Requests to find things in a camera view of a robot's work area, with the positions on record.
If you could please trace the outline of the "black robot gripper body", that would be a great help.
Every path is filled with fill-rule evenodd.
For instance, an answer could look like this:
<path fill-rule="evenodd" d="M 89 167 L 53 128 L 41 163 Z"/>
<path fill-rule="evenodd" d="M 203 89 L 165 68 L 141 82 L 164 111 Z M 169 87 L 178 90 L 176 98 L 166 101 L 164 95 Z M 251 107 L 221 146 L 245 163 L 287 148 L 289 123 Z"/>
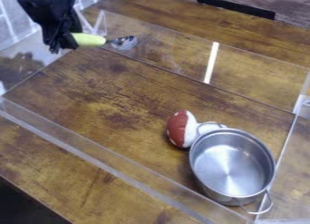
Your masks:
<path fill-rule="evenodd" d="M 45 41 L 52 41 L 60 33 L 82 31 L 73 9 L 74 0 L 17 0 L 17 2 L 26 15 L 40 25 Z"/>

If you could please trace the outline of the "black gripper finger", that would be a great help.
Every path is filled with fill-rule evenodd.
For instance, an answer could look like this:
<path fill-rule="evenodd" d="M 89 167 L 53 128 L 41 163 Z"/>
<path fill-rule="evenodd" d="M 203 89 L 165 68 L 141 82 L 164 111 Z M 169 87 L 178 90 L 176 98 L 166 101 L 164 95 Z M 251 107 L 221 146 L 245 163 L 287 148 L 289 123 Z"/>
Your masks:
<path fill-rule="evenodd" d="M 49 38 L 45 40 L 45 44 L 48 45 L 48 50 L 52 54 L 56 54 L 60 49 L 60 38 Z"/>
<path fill-rule="evenodd" d="M 76 49 L 78 47 L 78 44 L 76 43 L 73 36 L 70 33 L 65 33 L 61 37 L 60 37 L 60 47 L 62 49 Z"/>

